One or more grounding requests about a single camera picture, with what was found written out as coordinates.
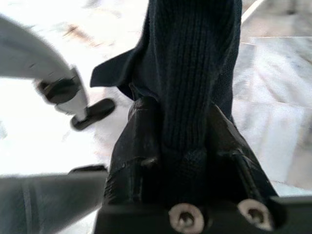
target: screw head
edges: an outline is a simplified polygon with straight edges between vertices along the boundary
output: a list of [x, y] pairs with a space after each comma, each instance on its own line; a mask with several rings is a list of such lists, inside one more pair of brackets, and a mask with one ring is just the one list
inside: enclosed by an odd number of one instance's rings
[[169, 218], [172, 228], [179, 233], [199, 234], [204, 230], [204, 216], [194, 205], [182, 203], [173, 206]]
[[238, 204], [240, 213], [259, 229], [274, 230], [274, 222], [269, 209], [259, 201], [246, 199]]

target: dark knit sweater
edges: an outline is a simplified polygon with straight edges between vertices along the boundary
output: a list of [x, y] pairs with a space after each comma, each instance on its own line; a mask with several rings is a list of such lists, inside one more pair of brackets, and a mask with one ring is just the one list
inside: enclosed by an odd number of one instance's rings
[[[125, 66], [120, 74], [113, 71], [117, 78], [106, 81], [127, 95], [131, 83], [159, 101], [170, 205], [199, 204], [206, 195], [207, 111], [214, 102], [231, 118], [240, 18], [241, 0], [150, 0], [140, 42], [121, 55]], [[92, 86], [101, 83], [100, 71], [95, 69]]]

